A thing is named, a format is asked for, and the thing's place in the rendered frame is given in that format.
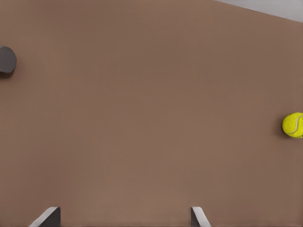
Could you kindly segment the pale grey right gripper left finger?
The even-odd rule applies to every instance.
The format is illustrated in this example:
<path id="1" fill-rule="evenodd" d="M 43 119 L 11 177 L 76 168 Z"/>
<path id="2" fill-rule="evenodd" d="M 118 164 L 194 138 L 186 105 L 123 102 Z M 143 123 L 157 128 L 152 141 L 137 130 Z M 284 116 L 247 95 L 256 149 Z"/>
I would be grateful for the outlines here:
<path id="1" fill-rule="evenodd" d="M 61 208 L 48 208 L 28 227 L 61 227 Z"/>

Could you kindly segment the yellow tennis ball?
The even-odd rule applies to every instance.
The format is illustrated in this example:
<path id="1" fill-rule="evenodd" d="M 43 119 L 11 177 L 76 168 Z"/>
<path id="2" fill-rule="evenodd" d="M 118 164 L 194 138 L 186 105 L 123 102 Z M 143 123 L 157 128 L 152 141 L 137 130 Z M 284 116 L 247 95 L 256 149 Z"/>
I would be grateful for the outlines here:
<path id="1" fill-rule="evenodd" d="M 293 138 L 303 138 L 303 113 L 291 113 L 282 121 L 283 132 Z"/>

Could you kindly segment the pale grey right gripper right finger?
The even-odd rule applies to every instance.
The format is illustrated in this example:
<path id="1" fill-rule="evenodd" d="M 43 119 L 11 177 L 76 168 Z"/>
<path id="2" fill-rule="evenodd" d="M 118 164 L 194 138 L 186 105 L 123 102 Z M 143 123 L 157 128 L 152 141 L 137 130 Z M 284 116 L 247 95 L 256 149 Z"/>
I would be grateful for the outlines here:
<path id="1" fill-rule="evenodd" d="M 191 227 L 211 227 L 201 207 L 191 207 Z"/>

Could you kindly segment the dark grey tennis tube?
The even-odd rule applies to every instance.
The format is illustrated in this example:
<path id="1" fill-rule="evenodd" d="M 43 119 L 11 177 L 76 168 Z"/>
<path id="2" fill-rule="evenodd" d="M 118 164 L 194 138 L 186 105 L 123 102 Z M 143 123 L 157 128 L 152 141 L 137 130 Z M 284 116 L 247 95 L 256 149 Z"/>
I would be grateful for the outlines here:
<path id="1" fill-rule="evenodd" d="M 0 46 L 0 72 L 11 73 L 16 67 L 17 59 L 12 49 Z"/>

